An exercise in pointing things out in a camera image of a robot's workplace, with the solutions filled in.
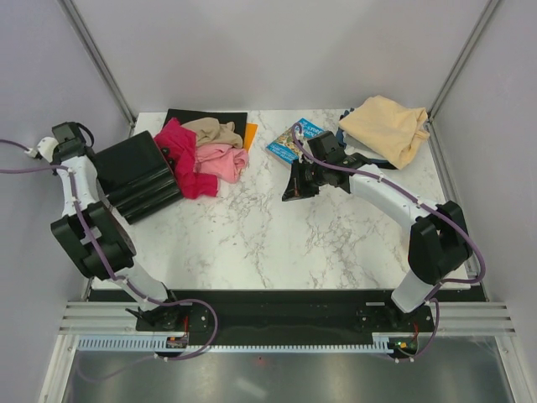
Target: folded cloth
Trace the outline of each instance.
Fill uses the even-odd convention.
[[[339,121],[339,127],[398,169],[416,156],[429,138],[423,129],[427,119],[424,107],[408,109],[385,97],[368,98],[362,106]]]
[[[202,118],[183,124],[183,128],[196,132],[197,147],[203,144],[218,143],[230,144],[238,149],[242,148],[242,137],[233,132],[234,122],[220,124],[214,118]]]
[[[166,159],[175,162],[175,179],[186,198],[196,199],[199,195],[216,196],[218,178],[215,175],[194,172],[196,133],[181,127],[179,121],[173,118],[155,136],[154,141],[160,149],[168,149]]]
[[[248,163],[248,152],[230,144],[206,144],[196,150],[196,172],[213,174],[229,183],[238,181]]]

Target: marble surface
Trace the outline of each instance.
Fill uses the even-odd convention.
[[[375,206],[329,186],[311,199],[281,201],[289,168],[265,146],[300,118],[335,132],[340,114],[249,112],[258,133],[237,184],[221,181],[217,198],[184,199],[132,226],[122,221],[138,262],[169,288],[179,289],[397,287],[409,270],[409,235]],[[134,132],[157,134],[165,116],[140,113]],[[428,144],[404,170],[387,174],[420,196],[445,200]],[[467,278],[465,267],[451,277]],[[96,281],[93,287],[115,285]]]

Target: light pink cloth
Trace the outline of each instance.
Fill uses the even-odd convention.
[[[248,153],[245,149],[236,149],[230,144],[206,144],[196,149],[194,171],[235,183],[247,163]]]

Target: beige cloth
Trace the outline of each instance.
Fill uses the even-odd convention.
[[[220,124],[214,118],[202,118],[182,124],[184,128],[188,128],[196,133],[196,147],[203,144],[230,144],[238,149],[242,148],[242,138],[234,133],[235,123],[229,122]]]
[[[402,169],[429,138],[423,129],[426,119],[424,107],[408,109],[378,95],[340,120],[339,127]]]

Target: orange paper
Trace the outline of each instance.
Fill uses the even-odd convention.
[[[252,146],[255,133],[258,131],[258,125],[256,123],[246,123],[246,133],[244,134],[244,149],[250,150]]]

